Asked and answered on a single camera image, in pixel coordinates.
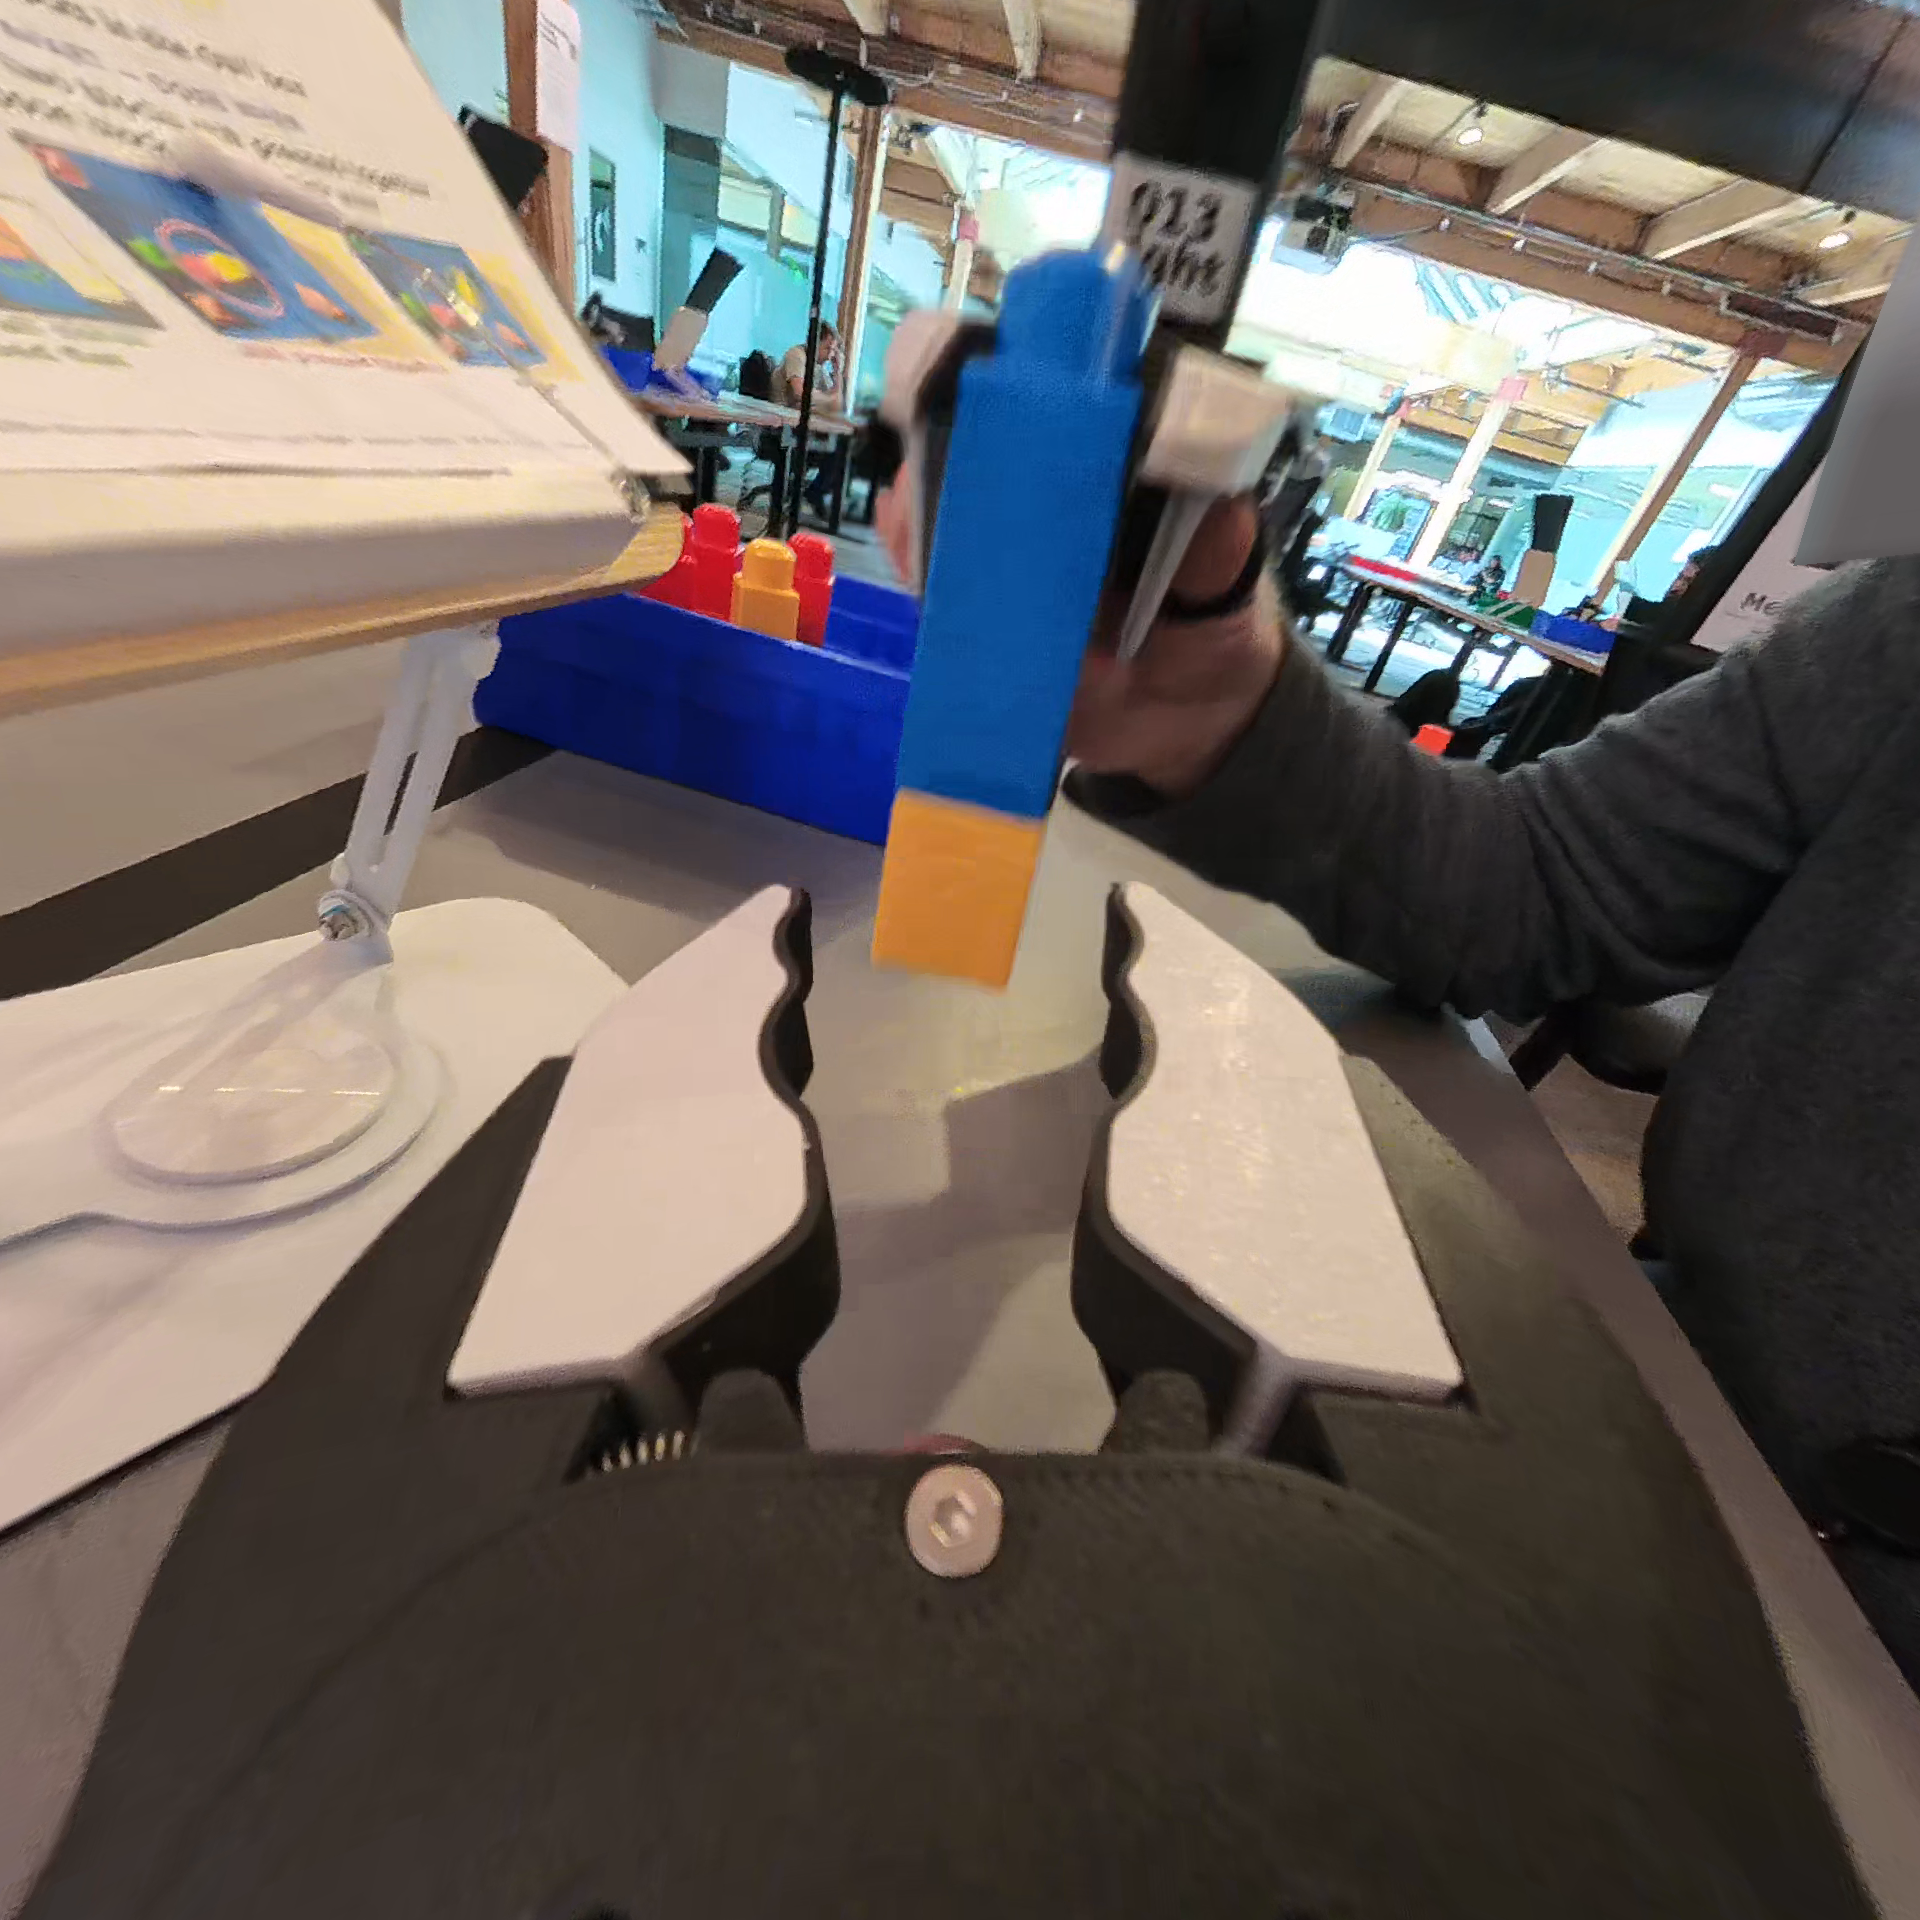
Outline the person's right hand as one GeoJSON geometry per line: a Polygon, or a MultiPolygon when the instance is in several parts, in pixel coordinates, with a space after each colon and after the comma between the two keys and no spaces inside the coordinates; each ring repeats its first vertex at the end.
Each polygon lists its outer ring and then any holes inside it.
{"type": "Polygon", "coordinates": [[[1256,501],[1206,506],[1141,646],[1120,656],[1133,599],[1101,597],[1064,731],[1064,759],[1176,799],[1255,722],[1290,646],[1256,501]]]}

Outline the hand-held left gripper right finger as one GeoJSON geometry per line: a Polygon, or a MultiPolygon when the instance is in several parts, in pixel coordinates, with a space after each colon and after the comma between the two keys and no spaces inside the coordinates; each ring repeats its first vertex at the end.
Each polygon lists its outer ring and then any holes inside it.
{"type": "Polygon", "coordinates": [[[1350,1058],[1278,975],[1152,886],[1110,886],[1108,1021],[1071,1232],[1071,1317],[1110,1392],[1195,1385],[1219,1448],[1270,1448],[1330,1389],[1464,1385],[1350,1058]]]}

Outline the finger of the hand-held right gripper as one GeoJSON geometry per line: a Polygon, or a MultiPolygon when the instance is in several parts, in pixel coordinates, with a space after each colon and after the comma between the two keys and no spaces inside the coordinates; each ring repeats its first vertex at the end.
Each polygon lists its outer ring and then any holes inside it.
{"type": "Polygon", "coordinates": [[[1255,486],[1299,406],[1294,391],[1220,352],[1176,352],[1159,383],[1135,479],[1180,496],[1255,486]]]}
{"type": "Polygon", "coordinates": [[[995,344],[995,320],[974,320],[958,311],[904,313],[883,355],[879,421],[904,438],[924,414],[927,385],[995,344]]]}

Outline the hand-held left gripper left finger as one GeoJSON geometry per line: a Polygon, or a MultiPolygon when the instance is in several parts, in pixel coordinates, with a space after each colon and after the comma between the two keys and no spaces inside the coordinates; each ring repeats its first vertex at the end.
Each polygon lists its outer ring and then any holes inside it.
{"type": "Polygon", "coordinates": [[[826,1205],[804,1109],[808,897],[765,886],[583,1033],[447,1365],[447,1389],[621,1382],[826,1205]]]}

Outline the blue plastic bin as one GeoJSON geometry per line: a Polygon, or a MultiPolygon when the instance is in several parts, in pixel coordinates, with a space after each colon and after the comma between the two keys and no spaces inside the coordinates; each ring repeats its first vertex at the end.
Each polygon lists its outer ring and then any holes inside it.
{"type": "Polygon", "coordinates": [[[868,845],[895,794],[918,603],[838,579],[823,645],[632,592],[511,614],[472,691],[490,728],[868,845]]]}

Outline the black tripod pole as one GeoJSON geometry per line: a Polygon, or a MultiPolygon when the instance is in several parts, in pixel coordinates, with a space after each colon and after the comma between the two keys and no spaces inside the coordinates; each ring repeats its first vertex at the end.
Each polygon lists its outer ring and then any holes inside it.
{"type": "Polygon", "coordinates": [[[847,269],[852,273],[852,289],[838,296],[834,321],[838,327],[836,335],[842,344],[847,342],[847,335],[856,333],[863,314],[874,215],[877,206],[892,90],[887,87],[887,79],[879,73],[863,66],[859,57],[842,55],[829,45],[786,45],[783,67],[794,79],[804,82],[814,89],[823,89],[828,94],[828,143],[823,160],[821,215],[814,239],[806,294],[806,338],[800,374],[800,423],[795,426],[794,454],[786,472],[786,493],[778,517],[780,536],[790,536],[800,528],[808,464],[808,435],[814,414],[819,410],[815,370],[826,335],[826,269],[831,232],[831,192],[836,154],[842,151],[843,106],[847,101],[852,101],[862,110],[862,118],[855,143],[852,217],[847,227],[847,269]]]}

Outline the grey desk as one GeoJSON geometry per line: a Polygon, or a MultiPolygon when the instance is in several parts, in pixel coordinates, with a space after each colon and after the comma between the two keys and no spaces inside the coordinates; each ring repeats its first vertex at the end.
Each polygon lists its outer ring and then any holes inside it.
{"type": "Polygon", "coordinates": [[[1626,1240],[1451,1014],[1074,811],[1007,991],[879,971],[876,853],[603,829],[664,945],[808,897],[826,1202],[637,1382],[447,1365],[580,1039],[479,1120],[218,1448],[29,1528],[101,1565],[5,1658],[72,1743],[15,1915],[1916,1915],[1916,1695],[1626,1240]],[[1071,1317],[1141,881],[1348,1054],[1464,1382],[1268,1451],[1071,1317]]]}

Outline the person's torso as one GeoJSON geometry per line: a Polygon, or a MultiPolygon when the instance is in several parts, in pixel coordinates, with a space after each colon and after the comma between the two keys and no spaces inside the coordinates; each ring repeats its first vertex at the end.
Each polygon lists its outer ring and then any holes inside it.
{"type": "Polygon", "coordinates": [[[1659,979],[1707,1003],[1644,1158],[1670,1303],[1771,1470],[1916,1439],[1916,559],[1845,567],[1634,714],[1659,979]]]}

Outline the white instruction booklet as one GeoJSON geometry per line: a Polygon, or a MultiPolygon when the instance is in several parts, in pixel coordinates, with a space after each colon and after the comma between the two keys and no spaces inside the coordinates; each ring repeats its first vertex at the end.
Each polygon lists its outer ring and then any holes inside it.
{"type": "Polygon", "coordinates": [[[685,464],[380,5],[3,5],[3,640],[518,599],[685,464]]]}

